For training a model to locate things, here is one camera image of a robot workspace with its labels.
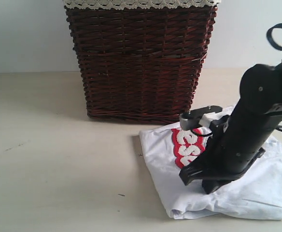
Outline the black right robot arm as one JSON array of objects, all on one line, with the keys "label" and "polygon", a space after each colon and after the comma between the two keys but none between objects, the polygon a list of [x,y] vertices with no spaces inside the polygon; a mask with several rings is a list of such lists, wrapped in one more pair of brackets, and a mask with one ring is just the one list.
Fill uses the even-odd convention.
[{"label": "black right robot arm", "polygon": [[240,81],[240,99],[231,113],[211,105],[180,115],[184,131],[210,130],[205,150],[179,176],[185,185],[201,180],[207,194],[240,179],[265,153],[263,144],[282,132],[282,63],[256,64]]}]

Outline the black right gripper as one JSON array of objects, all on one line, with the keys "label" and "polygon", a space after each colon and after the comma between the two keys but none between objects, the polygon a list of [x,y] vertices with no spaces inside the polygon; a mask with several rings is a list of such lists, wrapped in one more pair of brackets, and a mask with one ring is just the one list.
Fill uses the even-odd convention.
[{"label": "black right gripper", "polygon": [[265,153],[263,144],[275,129],[275,116],[232,113],[225,125],[218,141],[180,170],[185,186],[202,180],[204,192],[211,194],[241,178]]}]

